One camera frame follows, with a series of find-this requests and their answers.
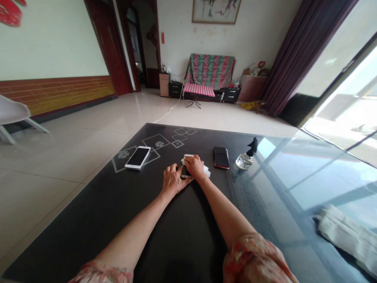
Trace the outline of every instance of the red paper cutting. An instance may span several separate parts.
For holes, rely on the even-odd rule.
[[[0,22],[18,27],[21,24],[21,17],[20,8],[12,0],[0,0]]]
[[[25,0],[16,0],[18,3],[20,3],[22,6],[26,6]]]

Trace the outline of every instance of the floral sleeve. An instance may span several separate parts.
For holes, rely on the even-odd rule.
[[[132,283],[134,272],[113,268],[98,260],[85,264],[69,283]]]
[[[224,282],[298,283],[282,252],[260,234],[240,238],[224,259]]]

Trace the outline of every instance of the hand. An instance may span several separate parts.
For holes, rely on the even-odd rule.
[[[185,180],[181,179],[181,173],[183,166],[181,166],[177,171],[178,165],[174,163],[173,165],[166,168],[164,171],[164,185],[162,186],[162,195],[167,195],[171,198],[174,198],[176,194],[182,191],[193,178],[189,177]]]
[[[200,160],[198,155],[185,157],[186,168],[195,179],[200,180],[207,175],[204,173],[204,161]]]

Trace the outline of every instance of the picture frame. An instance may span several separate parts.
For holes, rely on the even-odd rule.
[[[241,0],[194,0],[192,22],[201,24],[236,24]]]

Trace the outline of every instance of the glass table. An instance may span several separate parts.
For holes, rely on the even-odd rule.
[[[234,162],[254,137],[248,171]],[[152,151],[140,171],[124,168],[137,146]],[[229,170],[214,167],[214,146]],[[317,232],[333,204],[377,232],[377,169],[316,140],[146,124],[6,270],[18,282],[67,282],[160,192],[163,171],[198,154],[211,180],[263,237],[283,252],[300,282],[373,282],[355,260]],[[135,269],[135,282],[222,282],[226,245],[196,182],[169,204]]]

